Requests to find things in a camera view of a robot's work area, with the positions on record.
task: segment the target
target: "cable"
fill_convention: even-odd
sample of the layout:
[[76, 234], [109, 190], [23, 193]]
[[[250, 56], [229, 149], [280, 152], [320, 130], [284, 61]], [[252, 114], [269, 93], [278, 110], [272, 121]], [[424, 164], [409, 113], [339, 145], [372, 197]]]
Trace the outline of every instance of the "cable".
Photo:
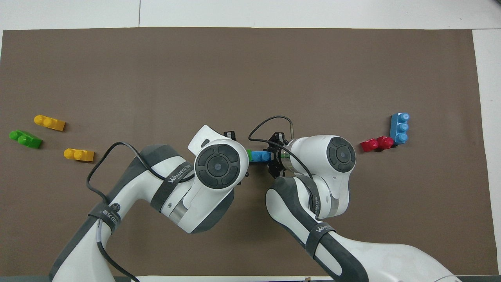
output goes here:
[[293, 125], [292, 125], [292, 121], [290, 118], [286, 117], [286, 116], [283, 116], [283, 115], [275, 115], [275, 116], [272, 116], [272, 117], [269, 117], [267, 119], [265, 119], [263, 122], [261, 122], [258, 126], [256, 126], [256, 128], [254, 128], [254, 130], [252, 130], [250, 133], [249, 133], [249, 136], [248, 136], [248, 139], [250, 141], [258, 141], [258, 142], [265, 142], [265, 143], [268, 143], [268, 144], [272, 144], [272, 145], [275, 145], [279, 148], [281, 148], [282, 150], [286, 151], [287, 153], [289, 153], [289, 155], [291, 155], [291, 157], [294, 157], [294, 159], [296, 159], [296, 161], [298, 161], [298, 163], [303, 167], [303, 169], [305, 169], [306, 173], [308, 174], [308, 176], [313, 179], [313, 175], [311, 174], [310, 170], [308, 170], [308, 168], [305, 166], [305, 164], [303, 164], [303, 162], [301, 162], [301, 160], [296, 157], [296, 155], [294, 155], [291, 151], [289, 151], [287, 148], [285, 148], [284, 146], [280, 145], [280, 144], [277, 144], [273, 141], [270, 141], [270, 140], [264, 140], [264, 139], [254, 139], [254, 138], [251, 138], [252, 134], [254, 134], [254, 132], [256, 130], [258, 130], [263, 124], [265, 124], [266, 122], [274, 119], [274, 118], [283, 118], [283, 119], [286, 119], [289, 121], [289, 123], [291, 124], [291, 138], [294, 138], [294, 130], [293, 130]]
[[[106, 195], [104, 195], [103, 192], [99, 191], [98, 189], [92, 187], [92, 185], [90, 184], [90, 180], [92, 178], [92, 175], [96, 172], [97, 168], [102, 164], [102, 162], [106, 159], [106, 157], [109, 155], [109, 153], [118, 145], [124, 145], [126, 147], [128, 147], [129, 149], [131, 149], [134, 154], [136, 155], [137, 159], [143, 164], [143, 166], [149, 171], [151, 172], [156, 178], [164, 181], [165, 180], [165, 177], [161, 176], [160, 174], [158, 174], [156, 171], [154, 171], [151, 166], [149, 166], [146, 161], [143, 159], [143, 157], [141, 156], [141, 154], [136, 150], [136, 148], [134, 148], [131, 144], [127, 143], [127, 142], [116, 142], [114, 144], [112, 144], [107, 150], [106, 152], [104, 153], [103, 157], [97, 162], [97, 164], [94, 166], [94, 168], [91, 170], [91, 172], [89, 173], [89, 175], [87, 176], [87, 180], [85, 182], [85, 184], [87, 185], [87, 188], [89, 188], [92, 192], [95, 192], [97, 193], [99, 196], [101, 196], [101, 198], [103, 198], [103, 201], [109, 205], [110, 204], [110, 199], [108, 199], [108, 197]], [[180, 182], [186, 182], [190, 179], [192, 179], [193, 177], [195, 177], [195, 174], [192, 174], [190, 176], [187, 176], [185, 178], [183, 178]], [[103, 247], [103, 243], [101, 242], [101, 229], [102, 229], [102, 219], [98, 219], [98, 223], [97, 223], [97, 230], [96, 230], [96, 243], [97, 243], [97, 247], [99, 249], [99, 252], [101, 253], [101, 255], [106, 259], [107, 262], [109, 262], [114, 268], [116, 268], [118, 271], [120, 271], [121, 273], [123, 273], [124, 275], [126, 275], [127, 277], [131, 278], [133, 281], [135, 282], [139, 282], [139, 279], [137, 279], [134, 275], [132, 275], [131, 273], [129, 273], [128, 271], [126, 271], [125, 269], [123, 269], [121, 266], [119, 266], [109, 255], [108, 253], [106, 252], [106, 250], [104, 249]]]
[[[94, 166], [94, 168], [91, 170], [91, 172], [89, 173], [89, 175], [87, 176], [87, 180], [85, 182], [85, 184], [87, 185], [87, 188], [89, 188], [92, 192], [98, 194], [99, 196], [101, 196], [101, 198], [103, 198], [103, 201], [106, 203], [106, 204], [110, 204], [110, 199], [108, 199], [108, 197], [106, 195], [104, 195], [103, 192], [99, 191], [98, 189], [92, 187], [92, 185], [90, 184], [90, 181], [91, 181], [91, 178], [92, 178], [92, 175], [96, 172], [97, 168], [102, 164], [102, 162], [106, 159], [106, 157], [109, 155], [109, 153], [111, 152], [111, 150], [113, 150], [116, 146], [118, 145], [124, 145], [126, 147], [128, 147], [129, 149], [131, 149], [134, 154], [136, 155], [136, 157], [139, 159], [139, 161], [143, 164], [143, 166], [149, 171], [151, 172], [156, 178], [164, 181], [165, 180], [165, 177], [161, 176], [160, 174], [158, 174], [156, 171], [154, 171], [151, 166], [149, 166], [146, 161], [143, 159], [143, 157], [140, 155], [140, 153], [136, 150], [136, 148], [134, 148], [131, 144], [127, 143], [127, 142], [116, 142], [114, 144], [112, 144], [108, 150], [106, 150], [106, 152], [104, 153], [103, 157], [97, 162], [97, 164]], [[193, 177], [195, 176], [195, 174], [192, 174], [191, 176], [188, 176], [186, 178], [183, 178], [181, 180], [181, 182], [186, 182], [190, 179], [192, 179]]]
[[139, 279], [136, 278], [136, 276], [132, 275], [130, 272], [126, 271], [123, 269], [121, 266], [119, 266], [106, 252], [106, 250], [103, 247], [103, 243], [101, 242], [101, 227], [103, 226], [103, 220], [98, 219], [97, 222], [97, 229], [96, 229], [96, 243], [97, 247], [99, 249], [99, 252], [105, 258], [107, 262], [109, 262], [114, 268], [116, 268], [118, 271], [120, 271], [122, 274], [125, 276], [131, 278], [134, 282], [140, 282]]

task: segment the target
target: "strap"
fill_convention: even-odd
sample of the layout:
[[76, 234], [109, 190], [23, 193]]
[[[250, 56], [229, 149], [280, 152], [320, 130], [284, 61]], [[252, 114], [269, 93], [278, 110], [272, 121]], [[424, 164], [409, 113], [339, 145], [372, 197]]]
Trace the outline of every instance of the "strap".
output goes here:
[[112, 207], [103, 202], [95, 205], [88, 215], [102, 219], [104, 223], [108, 224], [110, 227], [111, 233], [117, 229], [122, 220], [120, 215], [114, 211]]
[[315, 181], [308, 176], [304, 175], [296, 175], [301, 182], [306, 187], [306, 190], [308, 190], [308, 193], [310, 194], [310, 210], [313, 212], [316, 216], [320, 215], [320, 193], [318, 192], [318, 187], [317, 184], [315, 184]]
[[193, 166], [189, 162], [184, 162], [180, 164], [175, 170], [172, 171], [169, 176], [160, 184], [158, 190], [153, 195], [150, 205], [158, 212], [162, 212], [162, 207], [169, 198], [174, 188], [188, 173], [193, 170]]
[[336, 232], [327, 222], [320, 222], [310, 230], [310, 235], [308, 235], [305, 245], [305, 250], [310, 257], [315, 257], [315, 251], [317, 250], [320, 239], [329, 231]]

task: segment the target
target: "lego stud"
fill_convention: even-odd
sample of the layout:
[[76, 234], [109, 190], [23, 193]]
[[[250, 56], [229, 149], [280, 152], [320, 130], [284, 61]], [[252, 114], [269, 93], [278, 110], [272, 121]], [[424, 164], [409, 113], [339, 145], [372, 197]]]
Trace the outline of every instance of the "lego stud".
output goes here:
[[39, 114], [39, 115], [35, 116], [33, 121], [38, 125], [43, 125], [44, 124], [44, 116]]
[[406, 123], [401, 123], [397, 126], [397, 130], [400, 132], [406, 132], [409, 130], [409, 125]]
[[21, 136], [21, 133], [19, 133], [19, 131], [17, 130], [11, 131], [11, 133], [9, 133], [9, 138], [12, 140], [17, 140], [19, 136]]
[[407, 137], [407, 134], [405, 133], [400, 133], [400, 134], [397, 134], [397, 136], [395, 137], [395, 140], [398, 142], [398, 143], [405, 143], [407, 141], [409, 137]]
[[83, 153], [82, 151], [76, 151], [76, 152], [73, 154], [73, 157], [74, 157], [76, 160], [80, 160], [83, 156], [84, 156], [84, 153]]
[[377, 140], [374, 138], [369, 139], [367, 141], [363, 141], [362, 143], [360, 143], [360, 145], [362, 146], [364, 152], [370, 152], [379, 147]]
[[72, 149], [66, 149], [64, 150], [64, 157], [67, 158], [67, 159], [72, 159], [73, 158], [73, 152], [74, 150]]
[[30, 144], [30, 140], [26, 136], [22, 135], [19, 136], [18, 143], [21, 145], [28, 146]]
[[386, 150], [393, 146], [394, 140], [391, 137], [381, 136], [377, 138], [377, 142], [379, 144], [379, 149]]
[[272, 159], [272, 154], [262, 154], [261, 155], [261, 159], [264, 161], [264, 162], [267, 162], [269, 160]]
[[52, 119], [51, 119], [51, 118], [46, 118], [46, 119], [44, 119], [44, 126], [45, 126], [45, 127], [50, 128], [53, 124], [54, 124], [54, 122], [52, 121]]
[[261, 161], [261, 155], [259, 152], [251, 152], [250, 155], [252, 156], [252, 160], [255, 162], [260, 162]]
[[398, 115], [398, 122], [406, 122], [409, 120], [409, 114], [408, 113], [401, 113], [400, 115]]

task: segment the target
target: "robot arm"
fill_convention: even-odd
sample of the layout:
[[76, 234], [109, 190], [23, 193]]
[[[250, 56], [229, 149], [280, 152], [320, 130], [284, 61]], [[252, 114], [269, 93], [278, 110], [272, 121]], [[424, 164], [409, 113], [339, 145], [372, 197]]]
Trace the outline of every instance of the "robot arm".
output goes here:
[[189, 149], [196, 155], [194, 165], [169, 145], [144, 148], [142, 158], [165, 180], [134, 158], [107, 195], [109, 204], [96, 205], [60, 253], [49, 274], [51, 281], [114, 281], [98, 245], [106, 246], [139, 199], [149, 202], [187, 233], [213, 227], [230, 206], [233, 189], [247, 172], [247, 153], [239, 143], [206, 125], [195, 135]]
[[348, 206], [348, 179], [356, 161], [348, 141], [318, 135], [292, 140], [285, 147], [301, 159], [313, 178], [305, 176], [305, 169], [288, 154], [275, 154], [295, 176], [276, 178], [266, 193], [268, 212], [334, 281], [459, 282], [417, 248], [350, 240], [320, 221], [342, 214]]

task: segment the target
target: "lego brick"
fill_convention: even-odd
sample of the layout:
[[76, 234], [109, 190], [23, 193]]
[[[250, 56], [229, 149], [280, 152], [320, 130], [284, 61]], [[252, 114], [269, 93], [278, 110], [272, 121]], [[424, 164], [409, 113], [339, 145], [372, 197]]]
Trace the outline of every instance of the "lego brick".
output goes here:
[[247, 151], [247, 156], [248, 156], [249, 162], [250, 162], [250, 161], [252, 161], [252, 154], [251, 154], [252, 151], [250, 149], [247, 149], [246, 151]]
[[19, 144], [25, 145], [26, 147], [36, 148], [40, 147], [42, 140], [35, 135], [21, 130], [14, 130], [9, 133], [9, 138], [16, 140]]
[[94, 152], [68, 148], [64, 151], [64, 157], [70, 160], [91, 162], [94, 159]]
[[370, 152], [379, 147], [377, 140], [374, 138], [369, 139], [367, 141], [363, 141], [362, 143], [360, 143], [360, 145], [362, 146], [364, 152]]
[[391, 116], [390, 137], [395, 141], [395, 145], [405, 144], [409, 130], [409, 114], [406, 112], [399, 112]]
[[391, 137], [381, 136], [377, 138], [378, 148], [381, 150], [386, 150], [391, 148], [395, 141]]
[[250, 157], [249, 157], [249, 162], [260, 162], [260, 163], [266, 163], [271, 161], [272, 159], [272, 153], [267, 152], [267, 151], [256, 151], [256, 152], [250, 152]]
[[47, 128], [51, 128], [51, 129], [55, 129], [55, 130], [59, 130], [59, 131], [63, 131], [64, 130], [64, 125], [66, 124], [65, 121], [62, 121], [62, 120], [59, 120], [59, 119], [55, 119], [55, 118], [51, 118], [51, 117], [48, 117], [48, 116], [44, 116], [44, 115], [37, 115], [35, 116], [35, 118], [33, 119], [33, 121], [38, 124], [38, 125], [41, 125], [41, 126], [44, 126], [44, 127], [47, 127]]

